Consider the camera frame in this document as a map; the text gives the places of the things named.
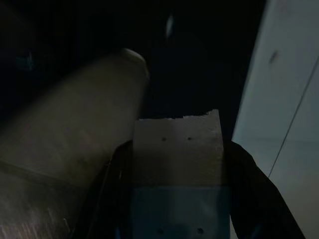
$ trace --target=dark background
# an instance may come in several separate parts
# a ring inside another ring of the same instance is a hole
[[[229,139],[264,5],[265,0],[2,1],[0,122],[64,75],[127,47],[143,55],[150,70],[141,117],[219,109]],[[170,15],[174,25],[166,39]]]

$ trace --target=small hole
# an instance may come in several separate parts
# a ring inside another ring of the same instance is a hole
[[[158,234],[159,235],[163,235],[164,234],[164,230],[162,228],[158,228]]]
[[[197,228],[197,233],[200,235],[204,234],[203,228]]]

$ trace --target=white panel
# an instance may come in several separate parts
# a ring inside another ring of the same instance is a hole
[[[308,239],[319,238],[319,68],[270,175]]]
[[[270,0],[233,140],[267,175],[319,52],[319,1]]]

